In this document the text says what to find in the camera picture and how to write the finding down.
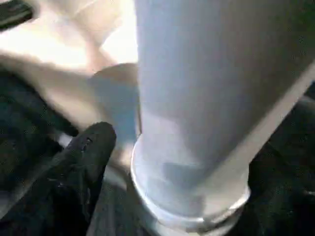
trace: white cylinder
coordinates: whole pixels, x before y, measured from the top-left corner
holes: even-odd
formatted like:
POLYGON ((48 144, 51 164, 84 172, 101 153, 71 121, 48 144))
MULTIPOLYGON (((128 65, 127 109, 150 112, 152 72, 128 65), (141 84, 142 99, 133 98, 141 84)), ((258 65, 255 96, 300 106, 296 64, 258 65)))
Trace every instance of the white cylinder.
POLYGON ((312 8, 136 0, 142 135, 131 172, 156 217, 203 221, 242 197, 249 162, 310 83, 300 74, 314 55, 312 8))

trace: metal base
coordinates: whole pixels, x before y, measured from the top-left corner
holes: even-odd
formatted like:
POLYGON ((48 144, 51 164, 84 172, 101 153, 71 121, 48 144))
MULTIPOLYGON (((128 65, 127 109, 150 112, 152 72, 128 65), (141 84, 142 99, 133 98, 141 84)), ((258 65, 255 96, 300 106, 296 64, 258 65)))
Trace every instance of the metal base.
POLYGON ((228 233, 238 221, 244 204, 250 196, 248 186, 241 196, 230 208, 216 215, 204 215, 200 217, 186 217, 168 212, 156 205, 141 188, 137 181, 134 170, 134 154, 138 139, 131 160, 130 179, 127 184, 127 191, 132 200, 130 204, 133 211, 139 217, 140 223, 152 234, 157 236, 222 236, 228 233))

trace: white pole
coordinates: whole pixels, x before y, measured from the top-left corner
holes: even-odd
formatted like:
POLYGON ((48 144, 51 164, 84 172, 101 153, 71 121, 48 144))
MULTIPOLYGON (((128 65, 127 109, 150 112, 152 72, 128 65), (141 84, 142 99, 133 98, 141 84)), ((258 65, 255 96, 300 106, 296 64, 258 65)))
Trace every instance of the white pole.
POLYGON ((300 76, 314 55, 312 8, 136 0, 143 133, 131 174, 160 222, 196 229, 245 203, 248 164, 312 80, 300 76))

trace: cylindrical pipe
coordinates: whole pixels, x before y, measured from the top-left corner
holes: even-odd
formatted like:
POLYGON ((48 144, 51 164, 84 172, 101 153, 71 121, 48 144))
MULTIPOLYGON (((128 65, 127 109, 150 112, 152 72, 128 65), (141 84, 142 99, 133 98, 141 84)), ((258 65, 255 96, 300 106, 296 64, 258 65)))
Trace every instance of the cylindrical pipe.
POLYGON ((136 0, 136 10, 134 185, 161 222, 203 221, 244 194, 249 162, 309 85, 314 1, 136 0))

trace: black fabric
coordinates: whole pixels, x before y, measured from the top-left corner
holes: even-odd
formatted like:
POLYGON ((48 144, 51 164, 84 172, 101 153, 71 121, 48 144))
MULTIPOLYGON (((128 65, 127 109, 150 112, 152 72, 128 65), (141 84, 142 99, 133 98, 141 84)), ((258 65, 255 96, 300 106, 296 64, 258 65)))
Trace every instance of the black fabric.
POLYGON ((315 101, 303 97, 250 164, 249 202, 229 236, 315 235, 315 101))
POLYGON ((41 176, 0 220, 0 235, 85 235, 115 141, 105 122, 74 138, 45 163, 41 176))
POLYGON ((1 68, 0 83, 0 236, 85 235, 113 127, 78 135, 19 75, 1 68), (55 131, 75 136, 66 149, 50 138, 55 131))
POLYGON ((19 75, 1 69, 0 84, 0 189, 8 190, 44 155, 60 151, 49 134, 78 131, 19 75))
POLYGON ((0 3, 0 32, 33 18, 34 9, 21 0, 0 3))

